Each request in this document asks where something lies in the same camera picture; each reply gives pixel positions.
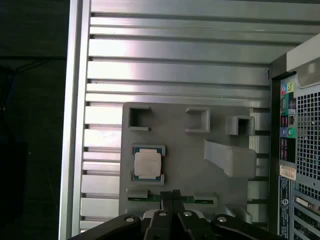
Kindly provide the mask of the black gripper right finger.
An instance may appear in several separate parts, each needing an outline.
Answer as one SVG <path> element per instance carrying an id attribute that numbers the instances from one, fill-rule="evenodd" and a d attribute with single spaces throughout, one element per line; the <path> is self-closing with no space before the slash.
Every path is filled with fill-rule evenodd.
<path id="1" fill-rule="evenodd" d="M 174 189 L 173 212 L 188 240 L 283 240 L 284 238 L 227 214 L 211 220 L 186 210 L 179 190 Z"/>

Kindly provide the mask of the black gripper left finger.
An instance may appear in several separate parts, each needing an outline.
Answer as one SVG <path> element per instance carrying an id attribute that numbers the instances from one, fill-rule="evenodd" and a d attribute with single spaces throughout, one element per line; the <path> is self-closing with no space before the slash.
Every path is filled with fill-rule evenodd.
<path id="1" fill-rule="evenodd" d="M 72 240 L 168 240 L 173 220 L 174 191 L 160 193 L 160 209 L 151 217 L 122 214 L 71 237 Z"/>

